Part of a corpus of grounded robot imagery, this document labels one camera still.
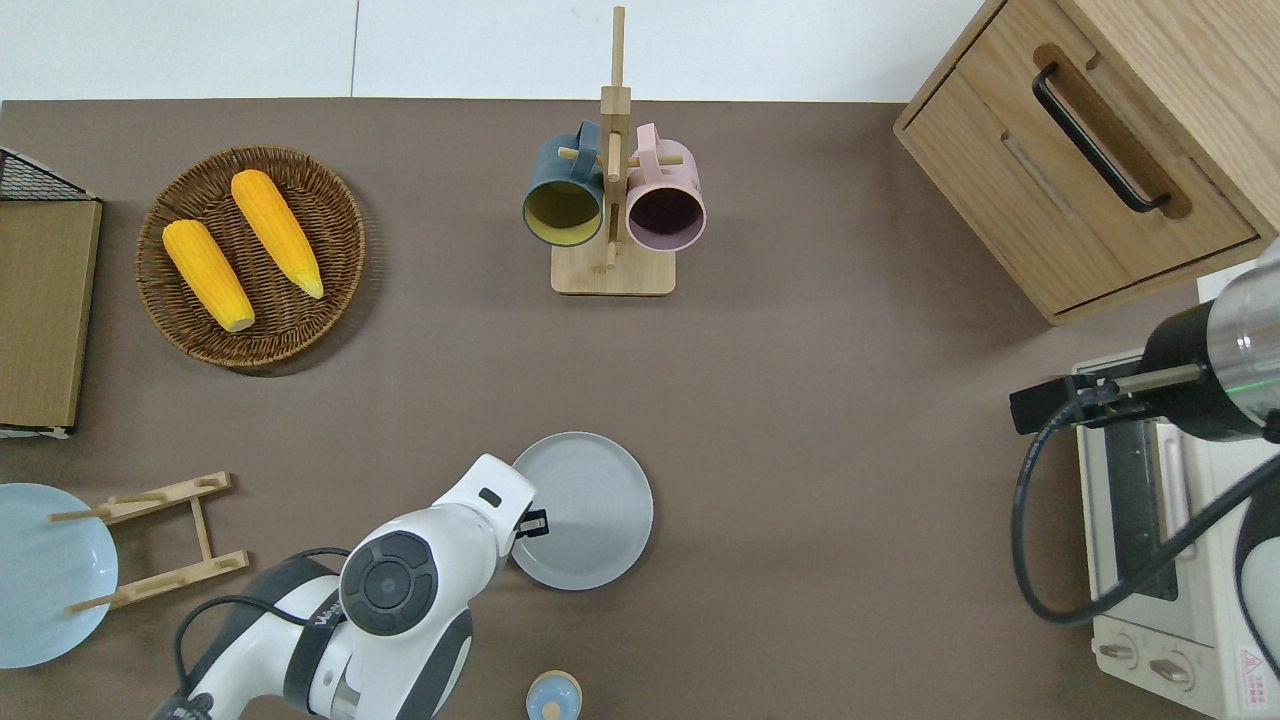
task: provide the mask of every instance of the round wicker plate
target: round wicker plate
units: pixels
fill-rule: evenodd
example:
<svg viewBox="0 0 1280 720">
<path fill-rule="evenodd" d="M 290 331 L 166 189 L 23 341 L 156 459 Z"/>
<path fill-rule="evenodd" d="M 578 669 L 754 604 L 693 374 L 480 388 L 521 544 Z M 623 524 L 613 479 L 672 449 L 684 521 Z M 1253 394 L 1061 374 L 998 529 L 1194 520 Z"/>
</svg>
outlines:
<svg viewBox="0 0 1280 720">
<path fill-rule="evenodd" d="M 311 242 L 324 297 L 289 282 L 232 199 L 232 176 L 259 169 L 271 177 Z M 224 331 L 196 300 L 165 254 L 161 233 L 173 220 L 200 220 L 218 241 L 256 316 Z M 201 160 L 160 193 L 138 237 L 142 304 L 179 350 L 225 368 L 260 368 L 306 350 L 342 318 L 365 266 L 365 220 L 347 184 L 308 155 L 287 147 L 234 147 Z"/>
</svg>

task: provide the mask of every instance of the cable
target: cable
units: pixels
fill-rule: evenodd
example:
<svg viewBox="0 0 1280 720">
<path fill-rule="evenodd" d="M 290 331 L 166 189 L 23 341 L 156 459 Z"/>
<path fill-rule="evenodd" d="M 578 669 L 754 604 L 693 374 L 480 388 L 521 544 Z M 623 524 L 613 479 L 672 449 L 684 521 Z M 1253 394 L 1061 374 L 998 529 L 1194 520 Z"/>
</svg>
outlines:
<svg viewBox="0 0 1280 720">
<path fill-rule="evenodd" d="M 247 594 L 224 594 L 221 597 L 215 597 L 214 600 L 201 602 L 198 606 L 196 606 L 195 610 L 192 610 L 191 612 L 187 614 L 186 618 L 183 618 L 182 623 L 178 625 L 178 630 L 173 635 L 173 662 L 174 667 L 178 669 L 178 688 L 180 689 L 183 697 L 191 694 L 191 676 L 187 675 L 187 666 L 182 661 L 182 637 L 187 634 L 187 626 L 191 625 L 191 623 L 201 612 L 209 610 L 210 607 L 227 605 L 230 602 L 238 602 L 242 605 L 256 607 L 264 612 L 270 612 L 271 615 L 275 615 L 282 620 L 293 623 L 294 625 L 307 624 L 307 621 L 302 618 L 298 618 L 296 615 L 289 615 L 288 612 L 280 610 L 279 607 L 271 605 L 270 602 Z"/>
<path fill-rule="evenodd" d="M 311 550 L 303 550 L 302 552 L 296 552 L 289 556 L 289 560 L 297 560 L 300 557 L 311 557 L 312 555 L 340 555 L 348 557 L 351 555 L 349 550 L 343 550 L 340 547 L 312 547 Z"/>
<path fill-rule="evenodd" d="M 1041 601 L 1039 596 L 1036 594 L 1036 591 L 1032 589 L 1030 579 L 1027 575 L 1023 515 L 1027 510 L 1027 492 L 1030 488 L 1032 470 L 1036 469 L 1036 462 L 1039 460 L 1041 451 L 1044 450 L 1044 443 L 1048 442 L 1048 438 L 1053 433 L 1070 424 L 1069 419 L 1074 416 L 1076 410 L 1078 400 L 1070 400 L 1064 404 L 1062 407 L 1060 407 L 1057 413 L 1050 418 L 1048 423 L 1041 428 L 1039 433 L 1036 434 L 1036 439 L 1032 441 L 1032 446 L 1027 450 L 1027 459 L 1023 460 L 1021 471 L 1018 474 L 1018 486 L 1014 489 L 1012 523 L 1010 524 L 1010 534 L 1012 536 L 1014 575 L 1018 578 L 1018 589 L 1021 591 L 1023 598 L 1027 600 L 1027 605 L 1032 607 L 1036 615 L 1039 615 L 1055 625 L 1083 625 L 1097 615 L 1111 610 L 1126 597 L 1133 594 L 1138 588 L 1147 584 L 1147 582 L 1156 577 L 1156 574 L 1165 565 L 1172 562 L 1174 559 L 1178 557 L 1178 553 L 1187 550 L 1188 546 L 1196 542 L 1196 539 L 1213 527 L 1215 523 L 1234 510 L 1236 505 L 1244 502 L 1262 486 L 1280 478 L 1280 454 L 1277 454 L 1253 470 L 1249 470 L 1249 473 L 1240 478 L 1238 483 L 1228 488 L 1226 492 L 1220 495 L 1213 502 L 1201 510 L 1199 514 L 1192 518 L 1187 525 L 1183 527 L 1183 529 L 1178 530 L 1174 537 L 1169 538 L 1167 542 L 1156 548 L 1156 552 L 1147 560 L 1147 562 L 1130 577 L 1116 583 L 1115 587 L 1098 596 L 1093 602 L 1083 605 L 1075 610 L 1053 610 L 1046 606 Z"/>
<path fill-rule="evenodd" d="M 302 552 L 291 555 L 289 560 L 311 557 L 314 555 L 340 555 L 343 557 L 347 557 L 351 555 L 351 551 L 343 550 L 340 547 L 314 547 L 311 550 L 303 550 Z M 303 618 L 291 615 L 264 600 L 259 600 L 256 597 L 247 594 L 224 594 L 221 597 L 215 597 L 214 600 L 200 603 L 195 610 L 188 612 L 186 618 L 183 618 L 182 623 L 178 625 L 178 629 L 174 632 L 173 635 L 173 664 L 174 667 L 177 667 L 178 670 L 178 688 L 180 689 L 183 696 L 191 694 L 191 676 L 187 675 L 187 666 L 182 660 L 182 638 L 183 635 L 187 634 L 187 628 L 196 620 L 197 616 L 200 616 L 201 612 L 209 610 L 210 607 L 216 607 L 219 605 L 227 605 L 230 602 L 238 602 L 241 605 L 248 605 L 251 607 L 256 607 L 264 612 L 270 612 L 271 615 L 275 615 L 282 620 L 293 623 L 294 625 L 307 624 L 307 621 Z"/>
</svg>

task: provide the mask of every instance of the mug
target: mug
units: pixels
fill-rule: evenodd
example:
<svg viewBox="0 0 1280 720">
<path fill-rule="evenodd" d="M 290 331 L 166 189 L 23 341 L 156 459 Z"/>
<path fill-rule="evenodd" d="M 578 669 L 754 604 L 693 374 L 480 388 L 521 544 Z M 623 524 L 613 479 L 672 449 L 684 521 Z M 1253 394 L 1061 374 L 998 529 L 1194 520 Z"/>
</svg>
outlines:
<svg viewBox="0 0 1280 720">
<path fill-rule="evenodd" d="M 659 155 L 680 155 L 678 165 L 659 165 Z M 649 250 L 675 252 L 698 242 L 707 228 L 707 208 L 698 165 L 687 147 L 659 140 L 653 123 L 636 128 L 640 168 L 627 174 L 627 233 Z"/>
<path fill-rule="evenodd" d="M 561 147 L 577 150 L 577 158 L 561 158 Z M 590 120 L 582 122 L 576 136 L 558 135 L 543 143 L 524 206 L 525 224 L 539 240 L 573 247 L 600 231 L 604 177 L 595 163 L 599 154 L 600 126 Z"/>
</svg>

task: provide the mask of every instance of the wooden cabinet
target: wooden cabinet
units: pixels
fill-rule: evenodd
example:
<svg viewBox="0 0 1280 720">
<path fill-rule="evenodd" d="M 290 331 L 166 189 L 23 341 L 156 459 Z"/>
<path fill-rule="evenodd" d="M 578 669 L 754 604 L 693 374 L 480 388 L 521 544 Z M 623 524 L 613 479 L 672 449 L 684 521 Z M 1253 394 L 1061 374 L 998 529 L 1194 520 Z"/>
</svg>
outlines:
<svg viewBox="0 0 1280 720">
<path fill-rule="evenodd" d="M 1064 323 L 1276 237 L 1276 58 L 1280 3 L 988 0 L 895 132 Z"/>
</svg>

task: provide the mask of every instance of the wire basket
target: wire basket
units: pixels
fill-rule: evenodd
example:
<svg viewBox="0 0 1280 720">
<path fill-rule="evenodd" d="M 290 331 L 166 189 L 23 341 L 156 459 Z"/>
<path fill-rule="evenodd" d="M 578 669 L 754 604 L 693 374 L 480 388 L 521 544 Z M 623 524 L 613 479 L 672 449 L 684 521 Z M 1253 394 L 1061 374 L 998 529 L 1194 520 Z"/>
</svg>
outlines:
<svg viewBox="0 0 1280 720">
<path fill-rule="evenodd" d="M 0 147 L 0 200 L 97 200 L 40 163 Z"/>
</svg>

